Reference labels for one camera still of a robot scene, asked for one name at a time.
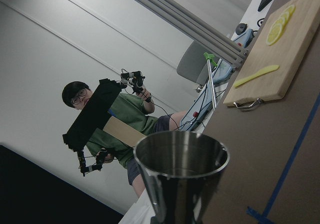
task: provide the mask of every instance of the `yellow knife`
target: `yellow knife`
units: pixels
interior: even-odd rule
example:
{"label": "yellow knife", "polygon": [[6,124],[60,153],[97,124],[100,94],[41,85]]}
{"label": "yellow knife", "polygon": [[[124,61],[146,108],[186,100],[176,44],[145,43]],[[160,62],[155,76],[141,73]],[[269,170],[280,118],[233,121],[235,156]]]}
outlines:
{"label": "yellow knife", "polygon": [[238,81],[234,82],[233,86],[236,88],[236,87],[238,87],[238,86],[240,86],[240,85],[242,85],[242,84],[244,84],[254,78],[257,78],[261,75],[276,71],[278,68],[279,68],[279,65],[269,65],[267,67],[260,69],[257,73],[255,73],[253,75],[250,75],[246,78],[239,79]]}

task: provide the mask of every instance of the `cutting board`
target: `cutting board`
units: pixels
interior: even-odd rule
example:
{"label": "cutting board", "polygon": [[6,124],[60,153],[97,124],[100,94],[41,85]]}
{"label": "cutting board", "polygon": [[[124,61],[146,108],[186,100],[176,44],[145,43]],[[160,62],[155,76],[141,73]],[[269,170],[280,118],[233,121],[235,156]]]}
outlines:
{"label": "cutting board", "polygon": [[[275,44],[267,45],[270,27],[291,4],[295,4],[296,10],[286,24],[281,38]],[[320,23],[320,0],[290,0],[264,22],[265,26],[236,81],[272,64],[278,64],[280,67],[277,71],[260,76],[237,88],[232,85],[223,102],[227,106],[234,106],[234,102],[244,104],[258,98],[271,101],[285,96]]]}

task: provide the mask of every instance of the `shorts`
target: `shorts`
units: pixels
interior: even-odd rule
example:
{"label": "shorts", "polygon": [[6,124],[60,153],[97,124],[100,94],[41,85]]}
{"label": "shorts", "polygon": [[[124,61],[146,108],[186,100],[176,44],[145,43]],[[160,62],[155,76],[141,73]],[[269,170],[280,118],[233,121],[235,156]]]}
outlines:
{"label": "shorts", "polygon": [[136,162],[136,160],[134,158],[131,158],[127,162],[126,169],[127,169],[129,184],[132,186],[132,182],[140,174],[137,162]]}
{"label": "shorts", "polygon": [[164,115],[158,118],[153,127],[153,132],[169,131],[169,121],[172,114]]}

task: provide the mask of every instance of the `man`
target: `man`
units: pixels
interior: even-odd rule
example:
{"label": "man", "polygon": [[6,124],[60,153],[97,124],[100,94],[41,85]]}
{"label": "man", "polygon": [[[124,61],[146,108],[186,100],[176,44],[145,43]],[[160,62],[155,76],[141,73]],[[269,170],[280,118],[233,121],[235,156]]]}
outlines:
{"label": "man", "polygon": [[[82,110],[93,92],[83,82],[74,81],[65,86],[62,92],[63,102],[72,108]],[[153,132],[175,130],[178,128],[185,111],[159,118],[148,116],[155,111],[154,102],[146,102],[151,94],[145,88],[136,95],[120,93],[109,110],[111,115],[133,127],[144,135]],[[108,156],[104,163],[110,163],[116,157],[119,163],[127,169],[129,184],[133,187],[138,197],[145,189],[142,176],[138,170],[133,155],[133,148],[114,138],[110,134],[96,129],[86,144],[92,155],[96,156],[101,149],[107,149]]]}

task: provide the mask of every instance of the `green t-shirt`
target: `green t-shirt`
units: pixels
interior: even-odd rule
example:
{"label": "green t-shirt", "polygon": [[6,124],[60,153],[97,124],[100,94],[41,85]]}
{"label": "green t-shirt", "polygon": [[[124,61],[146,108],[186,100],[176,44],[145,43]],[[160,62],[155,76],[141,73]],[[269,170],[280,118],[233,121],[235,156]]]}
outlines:
{"label": "green t-shirt", "polygon": [[[144,108],[144,102],[141,98],[120,93],[113,102],[110,113],[137,131],[148,135],[153,132],[157,118],[146,116],[147,112]],[[101,148],[106,148],[124,168],[127,168],[127,161],[134,155],[132,147],[98,128],[94,131],[86,146],[94,156]]]}

